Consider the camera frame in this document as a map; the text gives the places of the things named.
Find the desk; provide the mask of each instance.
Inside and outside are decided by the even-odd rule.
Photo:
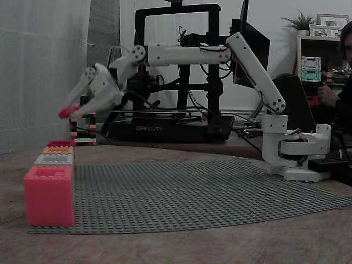
[[[0,263],[352,263],[352,211],[233,227],[128,235],[26,233],[23,176],[40,150],[0,156]],[[157,148],[75,148],[75,163],[180,162],[216,154]],[[251,161],[267,168],[262,161]],[[317,186],[352,196],[337,181]]]

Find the stack of lego bricks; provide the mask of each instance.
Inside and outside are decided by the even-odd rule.
[[[50,141],[24,177],[29,226],[74,226],[74,141]]]

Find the robotic arm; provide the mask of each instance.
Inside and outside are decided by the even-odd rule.
[[[80,82],[68,96],[66,108],[60,116],[68,117],[73,112],[86,114],[94,109],[104,109],[123,96],[124,82],[138,72],[141,64],[154,67],[172,64],[222,64],[232,58],[245,69],[267,108],[275,114],[283,112],[285,110],[284,98],[242,35],[236,33],[227,39],[227,47],[168,47],[163,44],[152,44],[146,50],[143,46],[135,46],[126,56],[112,62],[108,66],[109,70],[96,64],[86,69]],[[88,90],[94,98],[79,109],[73,106],[79,95]]]
[[[264,115],[262,156],[270,165],[272,174],[280,174],[286,180],[318,182],[328,178],[308,168],[309,160],[319,160],[329,153],[331,127],[318,125],[317,133],[295,133],[287,130],[285,100],[264,67],[254,55],[240,33],[229,37],[226,47],[168,47],[162,44],[148,47],[135,46],[126,56],[112,62],[108,69],[100,64],[87,68],[80,82],[70,93],[65,109],[59,114],[68,118],[71,114],[88,114],[104,109],[124,95],[123,84],[132,78],[140,65],[169,66],[187,64],[222,64],[231,59],[237,61],[261,96],[263,104],[273,115]],[[93,98],[84,106],[74,102],[85,92]]]

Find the red lego brick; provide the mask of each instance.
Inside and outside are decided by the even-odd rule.
[[[73,140],[54,140],[50,141],[48,147],[74,147],[75,141]]]
[[[72,167],[32,167],[24,177],[30,226],[74,226]]]

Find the lego baseplate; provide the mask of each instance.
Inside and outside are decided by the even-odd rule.
[[[29,233],[126,234],[234,226],[352,205],[241,158],[77,166],[75,226]]]

